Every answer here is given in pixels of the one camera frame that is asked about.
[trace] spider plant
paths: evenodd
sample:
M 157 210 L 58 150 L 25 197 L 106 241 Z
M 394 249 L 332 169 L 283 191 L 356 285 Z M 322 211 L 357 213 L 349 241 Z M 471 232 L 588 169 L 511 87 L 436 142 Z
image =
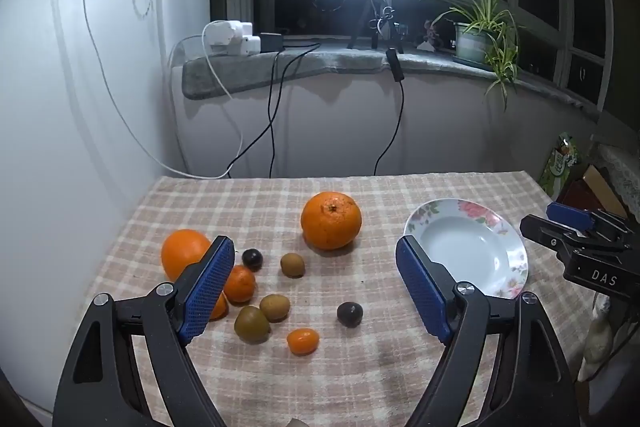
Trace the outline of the spider plant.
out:
M 512 42 L 514 37 L 506 27 L 506 23 L 503 24 L 503 28 L 500 28 L 497 32 L 498 35 L 504 36 L 502 39 L 496 39 L 493 35 L 489 34 L 493 46 L 486 54 L 486 61 L 487 64 L 493 68 L 496 80 L 488 87 L 484 95 L 487 96 L 489 91 L 495 86 L 500 86 L 504 110 L 506 111 L 508 98 L 507 85 L 510 84 L 513 90 L 516 89 L 515 80 L 518 76 L 516 58 L 518 57 L 518 45 L 516 42 Z
M 507 29 L 504 23 L 511 22 L 513 27 L 516 27 L 513 15 L 507 9 L 498 10 L 499 0 L 469 0 L 471 2 L 470 9 L 467 9 L 460 5 L 451 6 L 446 12 L 438 15 L 433 24 L 442 19 L 445 15 L 450 13 L 457 13 L 462 15 L 467 21 L 468 26 L 465 28 L 465 33 L 473 29 L 476 32 L 486 31 L 488 33 L 494 33 L 497 35 L 497 39 L 500 40 L 503 37 L 502 31 Z

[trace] window sill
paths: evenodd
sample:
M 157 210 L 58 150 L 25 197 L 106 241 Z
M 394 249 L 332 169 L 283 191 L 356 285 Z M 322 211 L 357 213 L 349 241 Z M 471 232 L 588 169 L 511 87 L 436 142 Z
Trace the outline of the window sill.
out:
M 358 49 L 348 50 L 343 42 L 323 43 L 320 49 L 309 53 L 301 61 L 299 67 L 291 68 L 285 81 L 318 76 L 324 73 L 376 74 L 389 70 L 385 47 L 380 46 L 378 50 L 373 51 L 367 49 L 366 44 L 365 41 L 358 42 Z M 296 48 L 283 52 L 278 61 L 279 70 L 282 71 L 284 65 L 302 51 L 302 49 Z M 268 86 L 274 55 L 275 53 L 250 57 L 223 55 L 210 57 L 210 60 L 225 87 L 229 92 L 234 93 Z M 450 55 L 445 53 L 430 53 L 407 47 L 405 54 L 398 56 L 405 75 L 443 74 L 463 78 L 480 78 L 487 82 L 495 80 L 495 75 L 492 72 L 454 62 Z M 525 71 L 521 71 L 518 77 L 516 81 L 518 87 L 536 92 L 545 98 L 571 105 L 583 111 L 591 120 L 597 121 L 600 113 L 595 105 Z M 204 58 L 196 58 L 183 65 L 182 93 L 189 100 L 207 100 L 224 95 L 222 88 L 210 74 Z

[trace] floral plate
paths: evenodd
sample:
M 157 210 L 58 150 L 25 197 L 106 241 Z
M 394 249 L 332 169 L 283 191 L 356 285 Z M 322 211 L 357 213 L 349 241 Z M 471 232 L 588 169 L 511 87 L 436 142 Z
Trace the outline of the floral plate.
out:
M 514 299 L 529 273 L 527 251 L 510 223 L 481 204 L 456 198 L 428 201 L 404 226 L 434 263 L 456 281 L 488 296 Z

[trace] plant pot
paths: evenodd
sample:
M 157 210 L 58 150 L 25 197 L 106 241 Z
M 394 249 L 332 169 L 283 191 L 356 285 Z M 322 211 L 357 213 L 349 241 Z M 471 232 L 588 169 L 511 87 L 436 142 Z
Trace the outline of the plant pot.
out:
M 456 57 L 485 64 L 486 53 L 494 45 L 489 33 L 477 29 L 465 33 L 468 24 L 456 22 Z

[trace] snack bag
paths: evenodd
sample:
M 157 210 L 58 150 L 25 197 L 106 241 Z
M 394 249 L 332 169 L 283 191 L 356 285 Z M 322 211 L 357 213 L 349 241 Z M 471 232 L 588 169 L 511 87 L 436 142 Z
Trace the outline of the snack bag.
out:
M 558 199 L 562 186 L 569 177 L 571 167 L 578 163 L 580 163 L 578 149 L 572 138 L 564 132 L 558 136 L 558 143 L 551 151 L 538 182 L 552 200 Z

